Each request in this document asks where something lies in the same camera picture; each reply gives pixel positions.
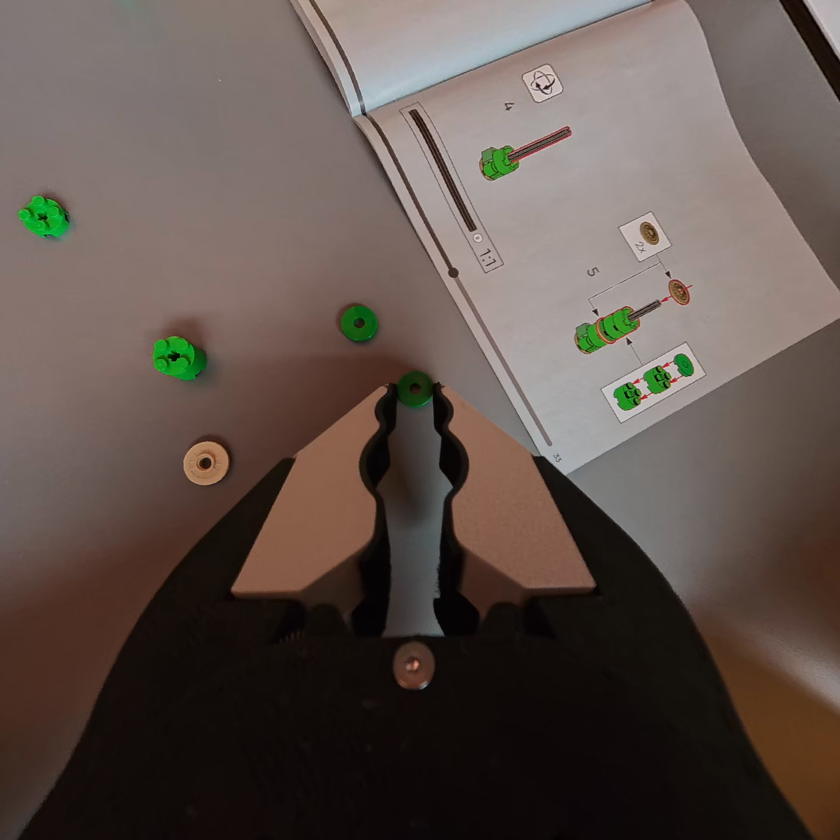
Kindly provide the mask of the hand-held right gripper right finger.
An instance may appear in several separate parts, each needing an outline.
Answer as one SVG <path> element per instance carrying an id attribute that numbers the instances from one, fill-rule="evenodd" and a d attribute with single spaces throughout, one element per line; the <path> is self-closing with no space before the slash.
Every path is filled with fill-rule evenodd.
<path id="1" fill-rule="evenodd" d="M 595 580 L 532 453 L 452 388 L 435 384 L 444 499 L 434 614 L 475 633 L 499 604 L 590 595 Z"/>

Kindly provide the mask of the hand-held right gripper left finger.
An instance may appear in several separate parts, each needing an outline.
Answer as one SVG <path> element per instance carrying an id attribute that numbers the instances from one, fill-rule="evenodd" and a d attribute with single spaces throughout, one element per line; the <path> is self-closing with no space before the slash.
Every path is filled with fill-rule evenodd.
<path id="1" fill-rule="evenodd" d="M 297 452 L 232 596 L 330 605 L 357 635 L 383 635 L 392 569 L 378 486 L 396 403 L 395 385 L 378 387 Z"/>

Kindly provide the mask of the green round brick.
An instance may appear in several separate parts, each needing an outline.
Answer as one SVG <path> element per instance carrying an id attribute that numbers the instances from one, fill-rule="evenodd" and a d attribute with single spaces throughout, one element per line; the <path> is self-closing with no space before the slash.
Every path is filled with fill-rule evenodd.
<path id="1" fill-rule="evenodd" d="M 68 211 L 57 200 L 35 195 L 17 211 L 17 217 L 32 234 L 41 238 L 60 238 L 70 227 Z"/>
<path id="2" fill-rule="evenodd" d="M 156 340 L 152 359 L 158 372 L 183 382 L 195 380 L 207 367 L 205 351 L 178 336 Z"/>

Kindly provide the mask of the tan round plate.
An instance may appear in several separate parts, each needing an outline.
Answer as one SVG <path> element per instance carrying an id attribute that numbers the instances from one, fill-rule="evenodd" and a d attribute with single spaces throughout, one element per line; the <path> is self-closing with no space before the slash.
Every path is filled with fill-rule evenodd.
<path id="1" fill-rule="evenodd" d="M 190 447 L 183 458 L 185 476 L 194 485 L 209 487 L 226 477 L 230 457 L 224 446 L 212 440 Z"/>

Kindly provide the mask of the open instruction booklet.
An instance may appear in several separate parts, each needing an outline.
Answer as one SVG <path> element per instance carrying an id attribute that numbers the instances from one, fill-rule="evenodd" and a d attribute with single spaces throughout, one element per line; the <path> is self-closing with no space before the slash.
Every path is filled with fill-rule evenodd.
<path id="1" fill-rule="evenodd" d="M 687 2 L 293 2 L 568 473 L 838 319 Z"/>

